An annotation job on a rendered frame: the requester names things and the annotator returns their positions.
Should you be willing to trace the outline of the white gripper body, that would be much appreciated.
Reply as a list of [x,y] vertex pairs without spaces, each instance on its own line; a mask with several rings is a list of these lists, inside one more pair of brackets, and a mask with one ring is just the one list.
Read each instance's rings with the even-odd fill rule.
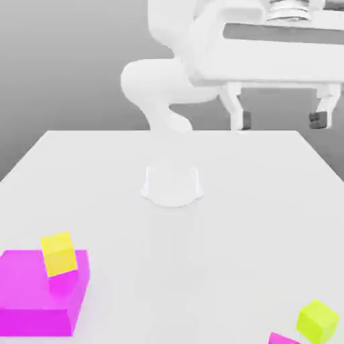
[[344,11],[322,5],[209,5],[187,35],[195,85],[344,83]]

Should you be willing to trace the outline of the small lime green cube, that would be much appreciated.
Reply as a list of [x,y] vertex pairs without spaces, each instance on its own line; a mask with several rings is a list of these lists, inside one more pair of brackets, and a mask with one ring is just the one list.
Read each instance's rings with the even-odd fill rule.
[[334,334],[339,315],[316,299],[300,310],[296,329],[312,344],[325,344]]

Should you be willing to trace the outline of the small magenta cube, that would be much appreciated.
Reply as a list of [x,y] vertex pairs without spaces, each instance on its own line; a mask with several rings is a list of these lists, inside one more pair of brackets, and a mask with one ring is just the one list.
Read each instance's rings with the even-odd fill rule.
[[279,333],[271,332],[269,336],[268,344],[301,344],[289,337],[285,337]]

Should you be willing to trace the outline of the small yellow cube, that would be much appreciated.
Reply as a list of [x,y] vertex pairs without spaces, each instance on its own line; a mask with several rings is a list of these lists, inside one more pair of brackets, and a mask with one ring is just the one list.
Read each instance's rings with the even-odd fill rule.
[[48,277],[77,270],[77,260],[70,233],[60,232],[40,239]]

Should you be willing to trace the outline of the large magenta box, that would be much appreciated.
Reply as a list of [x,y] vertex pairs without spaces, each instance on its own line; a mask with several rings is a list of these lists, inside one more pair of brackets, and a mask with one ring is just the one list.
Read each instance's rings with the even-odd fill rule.
[[0,337],[71,337],[90,278],[86,250],[78,269],[48,277],[39,250],[0,255]]

